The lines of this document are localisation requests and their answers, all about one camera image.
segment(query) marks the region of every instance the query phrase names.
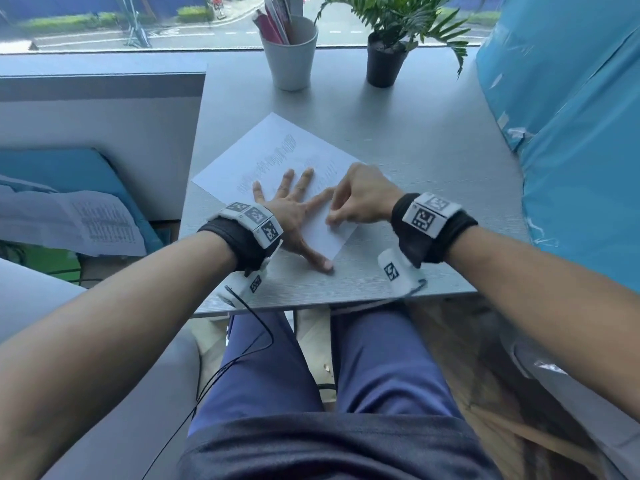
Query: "hand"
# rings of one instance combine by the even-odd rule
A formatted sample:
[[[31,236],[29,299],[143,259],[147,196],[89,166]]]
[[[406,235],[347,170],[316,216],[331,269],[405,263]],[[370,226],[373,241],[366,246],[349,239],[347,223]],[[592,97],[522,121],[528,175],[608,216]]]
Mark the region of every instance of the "hand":
[[[391,220],[391,211],[404,192],[389,182],[378,167],[354,163],[335,188],[326,223],[368,224]]]
[[[304,170],[292,192],[289,192],[294,175],[295,173],[292,169],[287,170],[284,177],[282,177],[282,182],[275,197],[268,202],[264,201],[260,182],[254,182],[253,198],[256,202],[272,211],[278,220],[280,227],[282,227],[284,231],[282,247],[292,253],[300,254],[300,256],[309,261],[311,266],[315,267],[318,271],[327,273],[333,269],[333,263],[308,246],[302,238],[300,227],[302,227],[305,218],[310,213],[313,213],[331,199],[334,188],[325,189],[309,201],[301,202],[305,196],[309,182],[314,176],[314,169],[307,168]]]

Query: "white wall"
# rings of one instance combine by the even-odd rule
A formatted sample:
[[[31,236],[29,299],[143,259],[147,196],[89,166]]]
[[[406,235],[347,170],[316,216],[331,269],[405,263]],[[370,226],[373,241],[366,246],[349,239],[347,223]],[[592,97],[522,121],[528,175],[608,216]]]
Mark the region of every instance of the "white wall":
[[[149,220],[180,219],[199,97],[0,103],[0,148],[96,148]]]

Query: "person's left hand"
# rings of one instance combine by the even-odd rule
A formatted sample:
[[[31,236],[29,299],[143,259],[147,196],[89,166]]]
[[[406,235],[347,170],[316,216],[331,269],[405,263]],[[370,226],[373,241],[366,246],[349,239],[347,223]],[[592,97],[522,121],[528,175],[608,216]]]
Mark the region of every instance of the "person's left hand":
[[[294,175],[295,172],[292,169],[287,170],[284,177],[282,177],[282,182],[275,197],[268,202],[264,201],[260,182],[254,182],[253,198],[256,202],[272,211],[278,220],[280,227],[282,227],[284,231],[282,247],[292,253],[300,254],[300,256],[309,261],[311,266],[315,267],[318,271],[328,273],[333,269],[333,263],[308,246],[300,233],[300,227],[302,227],[305,218],[309,214],[331,200],[334,188],[327,188],[315,197],[309,199],[309,201],[302,202],[309,182],[314,176],[314,169],[307,168],[304,170],[296,186],[289,192]]]

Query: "table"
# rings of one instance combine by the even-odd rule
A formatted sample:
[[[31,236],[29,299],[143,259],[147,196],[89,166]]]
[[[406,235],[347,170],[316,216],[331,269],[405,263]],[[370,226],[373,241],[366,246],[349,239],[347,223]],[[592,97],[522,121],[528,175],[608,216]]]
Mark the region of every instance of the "table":
[[[311,87],[286,93],[273,87],[261,51],[220,52],[205,79],[193,145],[180,237],[197,231],[222,202],[190,179],[276,112],[366,163],[376,164],[406,191],[431,191],[464,206],[481,225],[523,241],[522,173],[489,111],[476,76],[476,49],[456,78],[448,48],[417,48],[390,89],[365,81],[364,48],[318,49]],[[250,305],[302,308],[390,298],[378,267],[380,252],[397,245],[386,223],[360,225],[334,259],[331,276],[304,259],[281,253]],[[424,265],[421,296],[473,292],[446,264]],[[221,315],[229,306],[210,295],[196,316]]]

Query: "window glass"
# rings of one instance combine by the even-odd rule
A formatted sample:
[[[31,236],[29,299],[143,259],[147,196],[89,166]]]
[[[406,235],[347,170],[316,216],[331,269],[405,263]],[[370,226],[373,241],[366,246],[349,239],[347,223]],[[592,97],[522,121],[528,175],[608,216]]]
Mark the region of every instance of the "window glass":
[[[315,19],[323,0],[303,0]],[[504,0],[452,0],[468,17],[469,42],[491,31]],[[0,0],[0,54],[260,47],[252,23],[262,0]],[[319,45],[365,45],[369,31],[347,5],[326,8]]]

